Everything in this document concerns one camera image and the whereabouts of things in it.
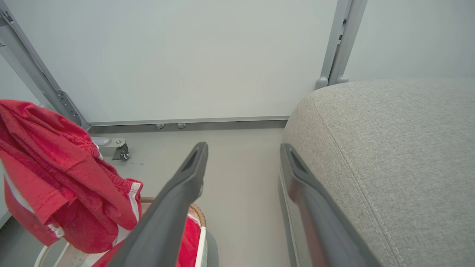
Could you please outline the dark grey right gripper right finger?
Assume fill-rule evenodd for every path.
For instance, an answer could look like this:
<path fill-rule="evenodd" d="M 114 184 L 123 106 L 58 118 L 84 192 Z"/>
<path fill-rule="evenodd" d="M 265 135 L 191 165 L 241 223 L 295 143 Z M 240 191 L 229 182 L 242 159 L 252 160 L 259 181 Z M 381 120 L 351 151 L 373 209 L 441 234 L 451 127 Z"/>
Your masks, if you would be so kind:
<path fill-rule="evenodd" d="M 281 188 L 291 254 L 299 267 L 379 267 L 380 263 L 296 149 L 281 144 Z"/>

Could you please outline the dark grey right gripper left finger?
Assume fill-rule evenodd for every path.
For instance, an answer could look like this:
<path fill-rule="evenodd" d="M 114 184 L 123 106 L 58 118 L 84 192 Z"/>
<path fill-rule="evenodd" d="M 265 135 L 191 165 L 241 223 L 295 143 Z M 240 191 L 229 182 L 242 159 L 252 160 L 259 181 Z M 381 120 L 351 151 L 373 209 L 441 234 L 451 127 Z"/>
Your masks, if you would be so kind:
<path fill-rule="evenodd" d="M 207 143 L 197 143 L 109 261 L 109 267 L 176 266 L 188 209 L 202 194 L 207 159 Z"/>

